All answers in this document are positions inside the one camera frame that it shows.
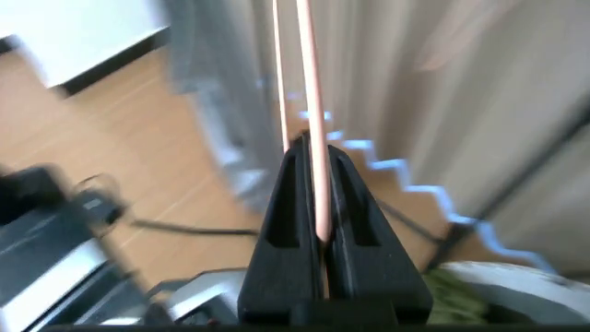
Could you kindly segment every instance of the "beige curtain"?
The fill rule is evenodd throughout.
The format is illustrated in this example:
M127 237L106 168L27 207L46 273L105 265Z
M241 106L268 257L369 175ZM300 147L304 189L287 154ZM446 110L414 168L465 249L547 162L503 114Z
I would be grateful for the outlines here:
M272 30L261 35L254 28L272 26L271 2L252 4L236 10L244 38L258 45L269 41L257 56L272 59ZM477 215L572 120L590 90L588 1L312 4L330 129L341 130L345 139L372 141L380 160L406 160L413 184L441 185L464 216ZM306 109L296 6L294 0L278 5L289 111L295 115ZM533 195L529 191L536 189L526 189L494 218L502 242L546 254L551 262L571 253L573 246L566 249L562 242L590 214L581 203L590 194L582 175L587 149L584 166L576 164L579 156L567 158L559 167L579 167L579 177L560 183L554 171L543 175L552 180L536 180L545 191ZM543 206L547 202L552 208ZM575 211L566 213L574 202L580 202ZM562 233L556 246L564 249L546 250L536 239L548 243L555 227ZM590 264L584 252L573 260Z

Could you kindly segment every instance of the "pink stick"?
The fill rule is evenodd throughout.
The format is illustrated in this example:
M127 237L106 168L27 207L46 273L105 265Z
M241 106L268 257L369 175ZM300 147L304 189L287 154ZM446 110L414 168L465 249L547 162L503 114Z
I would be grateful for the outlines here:
M323 243L327 243L332 231L330 224L330 178L328 176L327 145L324 131L324 108L322 107L317 72L315 38L309 0L297 0L297 18L299 20L307 109L310 115L315 232Z
M283 136L283 151L289 150L287 111L285 111L285 83L283 82L283 61L280 56L280 37L278 32L277 0L273 0L273 28L275 32L275 56L277 57L278 108L280 110L280 129Z

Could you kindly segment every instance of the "green fabric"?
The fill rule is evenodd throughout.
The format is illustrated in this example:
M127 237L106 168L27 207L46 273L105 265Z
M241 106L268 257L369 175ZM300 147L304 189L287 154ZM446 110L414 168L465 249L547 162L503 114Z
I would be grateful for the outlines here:
M427 324L486 324L483 316L488 305L481 300L469 285L452 273L436 269L424 275L431 290L431 316Z

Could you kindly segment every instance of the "black baseboard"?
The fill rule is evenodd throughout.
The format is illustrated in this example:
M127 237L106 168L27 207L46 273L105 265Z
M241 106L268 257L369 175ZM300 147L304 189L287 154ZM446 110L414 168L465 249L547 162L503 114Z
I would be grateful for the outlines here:
M10 36L0 38L0 55L12 51L12 45L8 42Z
M114 55L108 60L59 85L58 88L64 91L66 97L79 93L81 90L88 88L113 72L131 64L143 55L159 48L166 41L167 31L168 29L160 30L143 41L130 46L128 49Z

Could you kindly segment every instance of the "wooden floor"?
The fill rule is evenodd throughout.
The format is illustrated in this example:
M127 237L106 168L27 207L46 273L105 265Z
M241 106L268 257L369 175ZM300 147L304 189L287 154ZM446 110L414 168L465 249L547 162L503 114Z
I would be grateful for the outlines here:
M129 225L131 218L254 229L262 221L232 198L187 99L171 93L163 57L162 51L149 53L65 99L45 89L15 53L0 56L0 163L13 170L54 163L70 184L100 172L114 176L132 214L107 240L146 287L207 269L246 267L254 239L138 229ZM430 194L400 192L392 172L369 172L359 152L349 153L376 197L444 235L447 223ZM390 223L423 268L434 245L396 220ZM485 252L477 240L471 245ZM493 259L489 253L471 259L482 256Z

